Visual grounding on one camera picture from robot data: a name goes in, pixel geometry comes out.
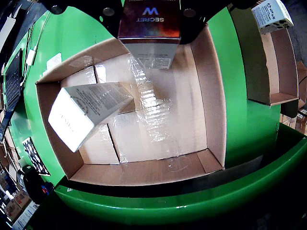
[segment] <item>open cardboard box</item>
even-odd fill
[[[177,58],[183,59],[178,60],[174,68],[180,71],[186,68],[186,60],[193,62],[190,68],[191,74],[199,79],[207,148],[179,157],[121,164],[84,163],[80,152],[71,152],[48,123],[50,109],[62,80],[97,63],[111,62],[114,68],[120,65],[116,64],[120,59],[118,57],[126,55],[128,51],[118,40],[111,38],[89,47],[56,66],[36,83],[39,107],[50,144],[69,180],[98,185],[138,186],[182,181],[224,168],[226,103],[218,57],[208,26],[191,44],[180,46],[178,50],[190,50],[187,52],[190,54],[177,54]]]
[[[229,9],[241,46],[247,98],[267,105],[297,100],[296,63],[287,29],[260,35],[251,9]]]

